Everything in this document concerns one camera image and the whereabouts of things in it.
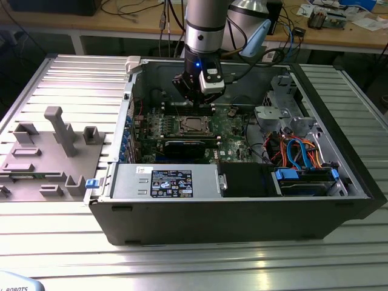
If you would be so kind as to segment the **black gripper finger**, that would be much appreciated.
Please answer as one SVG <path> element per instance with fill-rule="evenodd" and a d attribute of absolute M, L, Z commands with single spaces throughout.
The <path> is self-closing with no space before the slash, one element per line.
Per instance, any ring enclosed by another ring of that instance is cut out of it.
<path fill-rule="evenodd" d="M 190 101 L 194 106 L 202 104 L 202 92 L 198 78 L 188 73 L 180 73 L 175 75 L 172 83 L 184 99 Z"/>
<path fill-rule="evenodd" d="M 202 104 L 209 105 L 216 101 L 218 98 L 222 97 L 222 95 L 225 93 L 225 90 L 217 93 L 209 93 L 209 94 L 202 94 Z"/>

